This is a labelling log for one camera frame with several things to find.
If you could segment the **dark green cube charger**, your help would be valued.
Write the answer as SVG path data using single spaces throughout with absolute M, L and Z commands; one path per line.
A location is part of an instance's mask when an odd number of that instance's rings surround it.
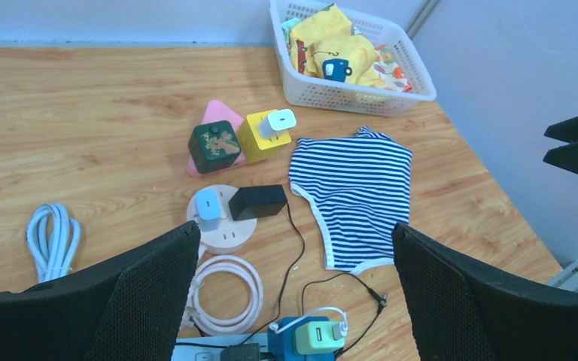
M 196 126 L 191 133 L 188 149 L 200 174 L 229 168 L 242 152 L 232 124 L 227 120 Z

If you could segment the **blue cube charger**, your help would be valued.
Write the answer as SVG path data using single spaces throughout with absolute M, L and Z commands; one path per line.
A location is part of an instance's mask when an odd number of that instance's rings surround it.
M 309 321 L 328 321 L 326 316 L 311 316 L 301 320 L 291 328 L 276 334 L 273 330 L 267 329 L 267 349 L 274 356 L 276 361 L 334 361 L 334 352 L 320 353 L 314 355 L 302 355 L 295 351 L 294 330 L 308 323 Z

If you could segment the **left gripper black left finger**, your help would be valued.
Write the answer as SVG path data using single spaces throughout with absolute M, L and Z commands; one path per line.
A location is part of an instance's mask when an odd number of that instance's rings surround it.
M 0 360 L 169 360 L 198 262 L 193 221 L 70 275 L 0 293 Z

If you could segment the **pink round power strip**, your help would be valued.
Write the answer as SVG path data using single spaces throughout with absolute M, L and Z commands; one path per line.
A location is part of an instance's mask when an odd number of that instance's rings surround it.
M 207 252 L 213 255 L 232 254 L 242 248 L 245 242 L 254 234 L 257 218 L 241 221 L 233 219 L 228 202 L 238 190 L 236 187 L 218 184 L 205 188 L 213 189 L 218 194 L 222 215 L 216 230 L 211 232 L 202 232 L 200 230 L 199 256 L 202 257 Z M 186 216 L 187 221 L 194 221 L 199 226 L 196 218 L 195 195 L 187 205 Z

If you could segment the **light blue small charger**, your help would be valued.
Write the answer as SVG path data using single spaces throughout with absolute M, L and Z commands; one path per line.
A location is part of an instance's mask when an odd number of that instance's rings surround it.
M 195 195 L 197 223 L 202 232 L 211 232 L 218 228 L 222 207 L 215 190 L 205 188 Z

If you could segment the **white cube charger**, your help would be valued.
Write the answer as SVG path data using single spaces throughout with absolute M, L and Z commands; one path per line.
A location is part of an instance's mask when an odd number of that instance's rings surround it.
M 279 138 L 295 127 L 297 119 L 291 109 L 271 111 L 264 115 L 257 129 L 262 139 Z

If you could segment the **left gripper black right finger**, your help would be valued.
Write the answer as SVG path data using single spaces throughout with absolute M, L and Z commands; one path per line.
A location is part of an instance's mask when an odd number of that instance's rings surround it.
M 505 272 L 404 223 L 392 241 L 422 360 L 578 360 L 578 293 Z

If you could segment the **pink triangular power strip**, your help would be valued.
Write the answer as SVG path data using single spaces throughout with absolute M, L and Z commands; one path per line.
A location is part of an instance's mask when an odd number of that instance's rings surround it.
M 230 107 L 225 105 L 222 101 L 217 100 L 217 99 L 212 99 L 211 101 L 208 102 L 208 104 L 206 106 L 205 113 L 202 117 L 200 124 L 212 123 L 212 122 L 216 122 L 219 120 L 229 121 L 232 124 L 232 127 L 235 131 L 235 134 L 236 134 L 236 130 L 239 128 L 239 126 L 241 125 L 244 118 L 241 115 L 237 114 L 233 109 L 231 109 Z M 229 168 L 242 167 L 246 164 L 247 164 L 247 162 L 245 160 L 244 154 L 241 153 L 240 156 L 237 158 L 237 160 Z M 200 174 L 196 170 L 196 167 L 193 164 L 193 161 L 191 159 L 191 155 L 190 155 L 190 160 L 188 161 L 188 164 L 187 164 L 187 172 L 192 177 L 202 177 L 204 175 L 207 175 L 207 174 Z

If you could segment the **light blue power strip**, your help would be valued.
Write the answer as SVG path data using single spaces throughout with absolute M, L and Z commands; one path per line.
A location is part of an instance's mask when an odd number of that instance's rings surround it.
M 221 351 L 224 347 L 240 344 L 247 336 L 211 336 L 197 338 L 179 338 L 177 342 L 185 345 L 174 347 L 171 360 L 202 361 L 221 359 Z

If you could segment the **yellow power adapter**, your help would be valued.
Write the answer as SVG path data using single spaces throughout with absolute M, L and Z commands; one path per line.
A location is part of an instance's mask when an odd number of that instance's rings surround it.
M 264 161 L 280 154 L 291 142 L 289 131 L 271 138 L 263 138 L 259 125 L 276 109 L 248 114 L 236 130 L 236 137 L 248 164 Z

